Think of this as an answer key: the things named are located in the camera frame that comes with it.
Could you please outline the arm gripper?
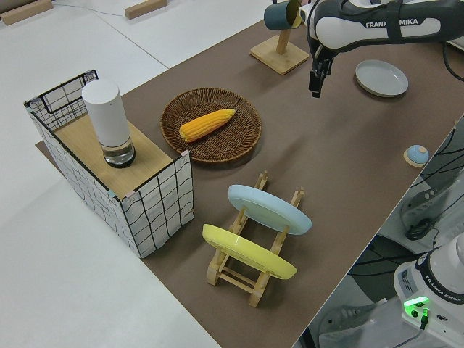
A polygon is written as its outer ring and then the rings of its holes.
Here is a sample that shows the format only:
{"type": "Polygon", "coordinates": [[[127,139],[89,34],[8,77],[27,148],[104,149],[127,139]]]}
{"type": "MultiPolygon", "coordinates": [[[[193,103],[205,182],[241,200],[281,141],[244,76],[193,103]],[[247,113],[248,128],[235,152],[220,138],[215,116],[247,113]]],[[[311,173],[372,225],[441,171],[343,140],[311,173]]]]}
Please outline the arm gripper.
{"type": "Polygon", "coordinates": [[[312,93],[312,97],[320,97],[322,88],[322,78],[320,75],[327,76],[331,74],[331,65],[335,56],[336,52],[328,49],[321,43],[315,45],[309,79],[309,90],[312,93]]]}

